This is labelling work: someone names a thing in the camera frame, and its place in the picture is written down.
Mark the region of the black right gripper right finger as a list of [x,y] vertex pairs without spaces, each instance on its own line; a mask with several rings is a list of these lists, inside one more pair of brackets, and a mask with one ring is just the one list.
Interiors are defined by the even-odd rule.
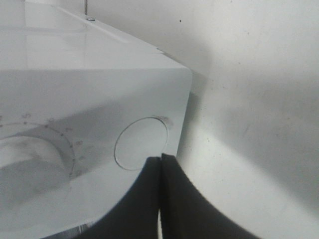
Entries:
[[176,158],[161,156],[160,222],[165,239],[255,239],[209,203]]

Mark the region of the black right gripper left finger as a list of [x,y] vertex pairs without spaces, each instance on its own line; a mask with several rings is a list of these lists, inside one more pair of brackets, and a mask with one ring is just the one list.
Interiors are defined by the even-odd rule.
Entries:
[[78,239],[157,239],[161,159],[149,157],[125,196]]

